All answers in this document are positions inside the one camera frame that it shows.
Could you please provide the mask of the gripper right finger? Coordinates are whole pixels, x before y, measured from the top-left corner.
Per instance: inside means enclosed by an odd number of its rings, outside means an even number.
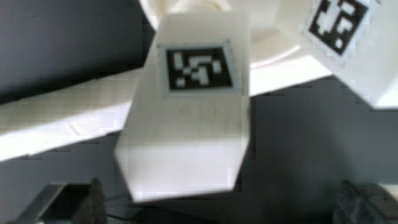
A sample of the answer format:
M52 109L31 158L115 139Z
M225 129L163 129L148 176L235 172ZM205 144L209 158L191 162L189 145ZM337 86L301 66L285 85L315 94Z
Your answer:
M398 224L398 200L376 184L340 182L333 224Z

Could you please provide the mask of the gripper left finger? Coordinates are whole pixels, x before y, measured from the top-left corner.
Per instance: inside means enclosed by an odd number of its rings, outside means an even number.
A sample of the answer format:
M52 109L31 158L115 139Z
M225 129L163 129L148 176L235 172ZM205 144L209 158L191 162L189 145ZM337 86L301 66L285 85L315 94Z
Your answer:
M17 218L3 224L106 223L104 194L93 178L86 184L47 184Z

